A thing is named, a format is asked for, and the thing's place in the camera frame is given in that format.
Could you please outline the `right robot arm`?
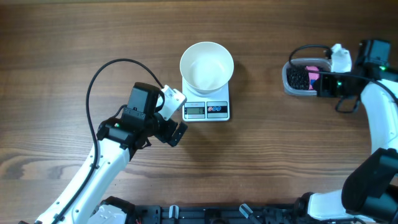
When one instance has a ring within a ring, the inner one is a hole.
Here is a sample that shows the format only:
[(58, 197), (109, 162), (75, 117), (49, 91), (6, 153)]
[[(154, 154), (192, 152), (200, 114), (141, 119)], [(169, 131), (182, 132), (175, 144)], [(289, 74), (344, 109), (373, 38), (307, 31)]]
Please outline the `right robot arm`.
[(342, 189), (307, 192), (292, 210), (295, 223), (397, 223), (397, 70), (389, 65), (390, 42), (362, 40), (352, 61), (341, 44), (324, 45), (329, 71), (318, 71), (309, 85), (319, 97), (355, 98), (366, 111), (371, 153)]

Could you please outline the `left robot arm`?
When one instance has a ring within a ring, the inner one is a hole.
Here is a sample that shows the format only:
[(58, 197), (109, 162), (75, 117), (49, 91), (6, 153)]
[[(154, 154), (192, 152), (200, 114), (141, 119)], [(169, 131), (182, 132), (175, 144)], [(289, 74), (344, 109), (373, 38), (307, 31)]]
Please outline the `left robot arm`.
[(128, 104), (100, 124), (86, 161), (36, 223), (139, 223), (133, 204), (102, 197), (136, 151), (150, 146), (151, 136), (172, 147), (178, 144), (187, 125), (171, 116), (186, 100), (169, 86), (136, 83)]

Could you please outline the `pink scoop blue handle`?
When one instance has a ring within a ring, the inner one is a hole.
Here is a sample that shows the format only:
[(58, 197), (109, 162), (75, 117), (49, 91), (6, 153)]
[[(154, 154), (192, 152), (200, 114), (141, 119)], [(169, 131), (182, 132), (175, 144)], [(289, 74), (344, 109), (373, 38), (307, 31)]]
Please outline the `pink scoop blue handle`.
[(309, 90), (313, 90), (313, 84), (320, 78), (320, 69), (316, 66), (306, 66), (306, 71), (308, 72), (309, 80)]

